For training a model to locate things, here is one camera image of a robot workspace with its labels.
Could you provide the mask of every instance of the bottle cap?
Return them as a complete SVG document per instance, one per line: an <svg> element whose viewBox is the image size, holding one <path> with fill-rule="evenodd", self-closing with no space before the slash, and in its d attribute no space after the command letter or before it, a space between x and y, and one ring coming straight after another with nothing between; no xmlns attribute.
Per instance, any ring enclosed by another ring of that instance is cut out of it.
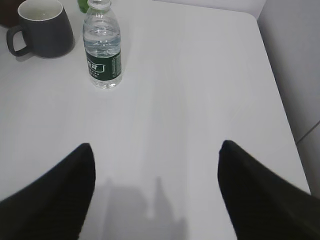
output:
<svg viewBox="0 0 320 240"><path fill-rule="evenodd" d="M93 9L105 9L110 7L111 0L88 0L88 5Z"/></svg>

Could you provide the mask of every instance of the water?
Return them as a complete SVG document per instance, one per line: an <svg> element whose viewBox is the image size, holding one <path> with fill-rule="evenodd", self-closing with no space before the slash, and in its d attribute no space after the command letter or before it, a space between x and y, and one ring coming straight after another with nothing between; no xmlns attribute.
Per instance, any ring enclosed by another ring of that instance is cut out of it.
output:
<svg viewBox="0 0 320 240"><path fill-rule="evenodd" d="M98 58L110 58L121 50L120 33L108 26L97 25L85 31L83 41L85 50Z"/></svg>
<svg viewBox="0 0 320 240"><path fill-rule="evenodd" d="M83 42L86 52L95 57L88 59L90 63L96 64L98 62L105 65L105 71L114 71L115 66L110 66L109 63L114 63L113 59L117 59L115 62L116 69L120 68L121 71L120 56L118 55L121 52L120 28L116 16L110 8L104 11L89 8L83 25ZM102 89L110 89L120 83L122 75L108 80L103 80L102 77L100 77L101 79L98 78L90 75L94 85Z"/></svg>

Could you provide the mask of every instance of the green object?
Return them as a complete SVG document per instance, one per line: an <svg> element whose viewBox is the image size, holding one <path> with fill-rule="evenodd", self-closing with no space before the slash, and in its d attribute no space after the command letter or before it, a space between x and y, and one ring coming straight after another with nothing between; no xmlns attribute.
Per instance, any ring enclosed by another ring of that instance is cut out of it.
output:
<svg viewBox="0 0 320 240"><path fill-rule="evenodd" d="M112 57L95 57L86 53L89 73L95 79L108 81L121 74L121 53Z"/></svg>
<svg viewBox="0 0 320 240"><path fill-rule="evenodd" d="M89 9L88 1L87 0L77 0L77 1L78 1L80 11L86 14Z"/></svg>

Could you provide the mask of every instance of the water bottle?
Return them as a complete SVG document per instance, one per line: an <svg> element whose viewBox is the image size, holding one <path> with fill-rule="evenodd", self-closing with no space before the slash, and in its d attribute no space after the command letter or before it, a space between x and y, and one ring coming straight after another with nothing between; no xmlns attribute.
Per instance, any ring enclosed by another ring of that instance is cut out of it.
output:
<svg viewBox="0 0 320 240"><path fill-rule="evenodd" d="M91 81L102 89L121 79L121 34L110 0L88 0L82 35Z"/></svg>

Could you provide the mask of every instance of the white wall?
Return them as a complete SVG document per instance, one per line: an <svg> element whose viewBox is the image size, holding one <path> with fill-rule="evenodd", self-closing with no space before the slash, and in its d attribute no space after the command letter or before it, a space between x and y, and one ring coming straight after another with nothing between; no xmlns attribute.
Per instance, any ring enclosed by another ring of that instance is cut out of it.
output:
<svg viewBox="0 0 320 240"><path fill-rule="evenodd" d="M259 14L266 2L266 0L158 0L158 1L245 12L253 15L256 19L259 17Z"/></svg>
<svg viewBox="0 0 320 240"><path fill-rule="evenodd" d="M310 189L320 197L320 134L300 142L320 121L320 0L266 0L258 24Z"/></svg>

